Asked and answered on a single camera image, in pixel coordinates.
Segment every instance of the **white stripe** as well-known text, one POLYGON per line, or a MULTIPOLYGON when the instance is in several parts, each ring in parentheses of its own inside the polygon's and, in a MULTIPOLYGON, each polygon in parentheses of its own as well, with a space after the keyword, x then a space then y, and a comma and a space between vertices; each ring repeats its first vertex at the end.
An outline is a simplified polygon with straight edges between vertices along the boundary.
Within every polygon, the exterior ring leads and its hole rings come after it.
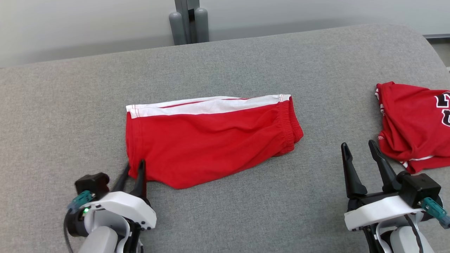
POLYGON ((377 99, 380 100, 380 95, 378 94, 378 89, 375 90, 375 96, 377 96, 377 99))
POLYGON ((288 101, 291 95, 268 95, 252 99, 235 99, 233 97, 211 97, 199 99, 185 99, 158 104, 132 104, 127 105, 126 111, 131 114, 131 118, 150 117, 158 115, 176 115, 176 114, 213 114, 213 113, 229 113, 234 111, 246 110, 276 104, 278 102, 288 101), (170 105, 179 106, 161 108, 170 105))
POLYGON ((429 155, 429 156, 417 158, 417 159, 410 159, 410 161, 422 161, 422 160, 430 159, 431 157, 434 157, 434 155, 429 155))
POLYGON ((384 116, 384 105, 383 104, 380 104, 380 112, 384 116))
MULTIPOLYGON (((167 106, 172 106, 172 105, 177 105, 177 104, 186 104, 186 103, 209 101, 209 100, 216 100, 216 99, 240 99, 240 98, 217 96, 217 97, 209 97, 209 98, 183 99, 183 100, 175 100, 175 101, 162 102, 162 103, 156 103, 156 104, 134 104, 134 106, 135 106, 134 108, 136 108, 136 109, 147 108, 147 107, 161 108, 161 107, 167 107, 167 106)), ((129 112, 128 107, 131 108, 131 105, 128 105, 126 107, 127 112, 129 112)))

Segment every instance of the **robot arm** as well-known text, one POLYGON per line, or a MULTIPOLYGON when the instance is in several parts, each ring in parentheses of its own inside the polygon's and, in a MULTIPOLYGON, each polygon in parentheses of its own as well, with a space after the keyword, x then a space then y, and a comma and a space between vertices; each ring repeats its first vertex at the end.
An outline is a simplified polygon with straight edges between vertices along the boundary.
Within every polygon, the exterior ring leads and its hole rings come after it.
POLYGON ((372 194, 361 184, 347 144, 341 145, 349 198, 344 214, 347 229, 364 231, 370 253, 433 253, 417 223, 435 217, 445 229, 450 228, 439 198, 441 186, 426 174, 396 175, 373 140, 369 147, 383 180, 382 192, 372 194), (380 234, 381 228, 393 226, 397 229, 380 234))
POLYGON ((109 192, 109 178, 103 173, 86 175, 75 182, 79 194, 89 191, 94 196, 92 201, 75 205, 77 209, 68 212, 64 221, 70 235, 87 237, 79 253, 134 253, 140 233, 155 228, 156 213, 147 199, 145 161, 141 161, 135 187, 129 194, 123 192, 128 171, 129 166, 113 192, 109 192))

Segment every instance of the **connector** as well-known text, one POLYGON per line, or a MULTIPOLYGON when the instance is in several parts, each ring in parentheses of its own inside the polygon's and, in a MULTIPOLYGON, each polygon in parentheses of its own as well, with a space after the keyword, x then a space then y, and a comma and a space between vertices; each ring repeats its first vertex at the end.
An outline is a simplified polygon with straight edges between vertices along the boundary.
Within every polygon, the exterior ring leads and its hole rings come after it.
POLYGON ((439 224, 444 229, 449 229, 450 228, 450 217, 444 216, 442 219, 438 219, 438 221, 439 221, 439 224))
POLYGON ((435 217, 444 229, 450 228, 450 217, 447 216, 447 211, 444 210, 444 208, 442 208, 431 198, 424 198, 421 203, 422 209, 424 209, 431 216, 435 217))
POLYGON ((447 215, 447 211, 444 210, 444 208, 442 208, 432 198, 424 198, 422 200, 422 208, 438 220, 447 215))
POLYGON ((80 193, 80 195, 76 196, 72 202, 67 206, 67 209, 71 209, 70 213, 75 213, 78 208, 80 208, 82 205, 92 201, 93 196, 90 191, 85 190, 80 193))

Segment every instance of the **gray post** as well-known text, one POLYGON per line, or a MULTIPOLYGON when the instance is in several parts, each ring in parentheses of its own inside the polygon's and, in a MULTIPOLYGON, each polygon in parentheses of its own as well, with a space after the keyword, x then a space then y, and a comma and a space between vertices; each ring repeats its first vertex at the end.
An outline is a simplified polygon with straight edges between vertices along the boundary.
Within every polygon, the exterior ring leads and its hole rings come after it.
POLYGON ((204 8, 198 8, 194 15, 197 43, 209 42, 208 12, 204 8))
POLYGON ((173 43, 175 45, 187 44, 183 17, 181 14, 178 12, 172 12, 169 14, 169 22, 172 29, 173 43))
POLYGON ((183 20, 184 34, 186 34, 186 43, 192 44, 191 29, 189 25, 189 8, 187 0, 175 0, 175 8, 181 14, 183 20))

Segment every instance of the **jersey logo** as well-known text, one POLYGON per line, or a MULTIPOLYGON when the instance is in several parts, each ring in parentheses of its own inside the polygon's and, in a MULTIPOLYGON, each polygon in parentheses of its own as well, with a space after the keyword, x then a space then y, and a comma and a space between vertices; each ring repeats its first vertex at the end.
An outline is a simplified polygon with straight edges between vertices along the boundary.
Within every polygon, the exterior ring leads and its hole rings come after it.
POLYGON ((439 96, 434 96, 436 98, 436 108, 446 108, 442 109, 442 124, 450 127, 450 91, 444 92, 439 96))

